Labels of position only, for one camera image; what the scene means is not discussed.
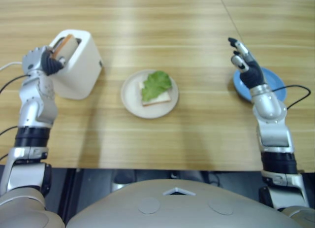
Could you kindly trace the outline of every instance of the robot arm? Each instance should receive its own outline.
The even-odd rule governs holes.
[[[262,201],[275,209],[300,205],[308,207],[302,175],[297,172],[290,130],[285,125],[286,106],[265,81],[252,53],[240,41],[229,38],[235,47],[232,63],[249,88],[253,113],[258,121],[257,137],[261,153],[263,181],[268,187],[259,193]]]
[[[57,214],[45,211],[43,197],[50,189],[51,166],[41,160],[48,156],[49,132],[58,113],[47,75],[62,68],[50,56],[50,48],[44,46],[23,57],[28,77],[20,89],[18,131],[0,183],[0,226],[4,228],[64,227]]]
[[[49,132],[58,112],[52,81],[42,65],[49,53],[44,46],[23,57],[23,71],[28,78],[20,89],[18,131],[4,168],[0,196],[20,187],[33,187],[44,195],[49,191],[51,166],[40,162],[47,158]]]

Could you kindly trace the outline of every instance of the white plate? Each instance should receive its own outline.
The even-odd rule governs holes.
[[[139,89],[139,82],[147,80],[148,75],[154,73],[156,70],[145,69],[139,71],[132,76],[130,76],[123,84],[121,90],[121,98],[123,104],[132,114],[146,119],[158,118],[169,113],[176,105],[179,93],[178,87],[174,81],[171,79],[172,88],[168,90],[171,101],[163,102],[158,104],[153,104],[149,106],[142,106],[141,103],[141,92]]]

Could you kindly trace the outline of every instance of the lettuce leaf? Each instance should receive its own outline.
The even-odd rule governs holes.
[[[150,101],[157,98],[172,87],[172,82],[168,74],[160,70],[149,74],[148,79],[143,84],[144,88],[141,91],[142,101]]]

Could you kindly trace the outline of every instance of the white cable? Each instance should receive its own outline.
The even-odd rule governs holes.
[[[8,63],[8,64],[2,66],[2,67],[0,68],[0,71],[4,70],[5,68],[9,67],[10,65],[21,65],[21,64],[22,64],[22,62],[10,62],[10,63]]]

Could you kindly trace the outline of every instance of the blue plate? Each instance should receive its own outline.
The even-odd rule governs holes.
[[[270,86],[271,90],[284,87],[283,81],[275,73],[263,67],[261,68],[261,70],[264,73],[265,79],[268,85]],[[237,70],[234,73],[234,77],[233,77],[234,87],[236,88],[236,91],[243,98],[245,98],[247,101],[251,101],[252,97],[251,97],[250,91],[241,81],[240,74],[241,73],[239,70]],[[286,98],[286,89],[281,89],[279,91],[276,91],[275,94],[280,101],[284,101]]]

